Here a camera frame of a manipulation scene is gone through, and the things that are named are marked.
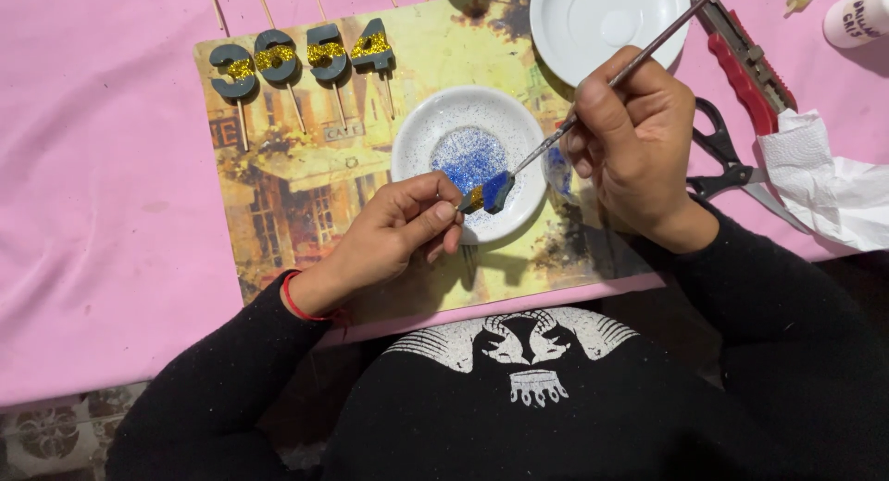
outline red string bracelet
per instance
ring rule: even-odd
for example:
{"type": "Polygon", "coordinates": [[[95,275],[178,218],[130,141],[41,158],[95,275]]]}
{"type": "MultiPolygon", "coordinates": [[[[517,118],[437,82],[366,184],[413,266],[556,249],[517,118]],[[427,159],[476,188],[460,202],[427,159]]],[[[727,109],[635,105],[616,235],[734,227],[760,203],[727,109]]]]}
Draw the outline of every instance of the red string bracelet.
{"type": "Polygon", "coordinates": [[[349,314],[347,313],[346,309],[337,307],[336,309],[331,311],[332,314],[330,316],[311,316],[304,312],[302,309],[296,307],[294,300],[290,297],[290,280],[300,273],[302,273],[302,271],[299,271],[297,269],[295,271],[292,271],[283,279],[283,296],[285,299],[287,299],[287,305],[290,306],[294,313],[296,313],[296,316],[298,316],[300,319],[306,321],[333,321],[335,325],[341,326],[343,328],[342,339],[345,340],[346,333],[348,333],[349,331],[349,314]]]}

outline black sweater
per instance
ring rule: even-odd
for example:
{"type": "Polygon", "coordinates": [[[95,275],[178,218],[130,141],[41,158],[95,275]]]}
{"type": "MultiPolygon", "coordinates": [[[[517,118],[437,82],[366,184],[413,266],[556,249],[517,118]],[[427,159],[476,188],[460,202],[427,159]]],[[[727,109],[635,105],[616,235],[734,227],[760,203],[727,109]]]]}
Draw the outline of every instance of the black sweater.
{"type": "MultiPolygon", "coordinates": [[[[723,335],[725,392],[579,309],[443,325],[362,375],[323,477],[889,479],[889,366],[858,307],[711,211],[716,241],[671,270],[723,335]]],[[[117,430],[111,481],[301,478],[254,426],[329,324],[291,315],[281,281],[151,382],[117,430]]]]}

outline pink table cover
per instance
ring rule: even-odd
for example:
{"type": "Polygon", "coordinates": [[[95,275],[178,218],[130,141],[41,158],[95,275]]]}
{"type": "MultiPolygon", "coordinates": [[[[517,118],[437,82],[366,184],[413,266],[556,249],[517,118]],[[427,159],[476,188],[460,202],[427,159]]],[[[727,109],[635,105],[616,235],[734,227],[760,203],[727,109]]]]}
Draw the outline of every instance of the pink table cover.
{"type": "MultiPolygon", "coordinates": [[[[722,1],[800,108],[821,112],[835,155],[889,163],[889,39],[831,48],[820,21],[834,0],[787,20],[784,0],[722,1]]],[[[268,2],[279,27],[321,20],[315,0],[268,2]]],[[[390,7],[321,2],[330,19],[390,7]]],[[[219,4],[232,34],[267,28],[258,0],[219,4]]],[[[0,0],[0,18],[0,406],[150,379],[242,305],[191,54],[223,36],[210,0],[0,0]]],[[[720,108],[741,159],[760,162],[705,39],[693,19],[676,76],[720,108]]],[[[717,171],[695,150],[693,174],[717,171]]],[[[744,192],[714,202],[806,259],[853,253],[744,192]]],[[[350,339],[658,284],[639,276],[355,327],[350,339]]]]}

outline white saucer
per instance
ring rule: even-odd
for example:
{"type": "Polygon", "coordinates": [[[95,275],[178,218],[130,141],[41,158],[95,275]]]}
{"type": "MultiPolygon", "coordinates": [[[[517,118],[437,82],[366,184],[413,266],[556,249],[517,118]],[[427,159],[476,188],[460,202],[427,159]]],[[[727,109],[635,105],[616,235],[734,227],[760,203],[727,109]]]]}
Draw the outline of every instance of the white saucer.
{"type": "MultiPolygon", "coordinates": [[[[537,120],[505,92],[478,85],[451,87],[407,115],[392,144],[392,180],[410,179],[443,164],[467,191],[489,179],[482,173],[486,170],[493,176],[497,170],[516,168],[541,142],[537,120]],[[492,149],[497,144],[502,150],[492,149]],[[467,176],[470,171],[481,180],[467,176]]],[[[480,210],[466,216],[461,243],[487,244],[509,235],[534,214],[546,187],[538,158],[518,174],[501,212],[480,210]]]]}
{"type": "MultiPolygon", "coordinates": [[[[690,0],[531,0],[531,31],[547,66],[577,87],[624,45],[644,49],[690,6],[690,0]]],[[[685,23],[654,52],[661,66],[673,64],[687,33],[685,23]]]]}

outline person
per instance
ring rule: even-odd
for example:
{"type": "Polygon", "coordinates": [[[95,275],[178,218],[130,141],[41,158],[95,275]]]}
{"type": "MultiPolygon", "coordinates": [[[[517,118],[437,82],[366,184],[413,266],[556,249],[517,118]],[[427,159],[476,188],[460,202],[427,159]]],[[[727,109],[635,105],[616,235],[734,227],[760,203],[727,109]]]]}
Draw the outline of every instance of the person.
{"type": "MultiPolygon", "coordinates": [[[[889,479],[881,341],[825,274],[686,191],[690,89],[650,59],[617,92],[607,86],[638,52],[618,51],[580,84],[582,125],[562,149],[609,212],[670,254],[722,334],[725,391],[577,308],[437,326],[364,372],[315,474],[889,479]]],[[[328,257],[278,277],[157,375],[117,429],[107,478],[303,478],[254,427],[331,326],[303,318],[398,276],[416,250],[429,261],[456,252],[460,199],[441,172],[382,187],[328,257]]]]}

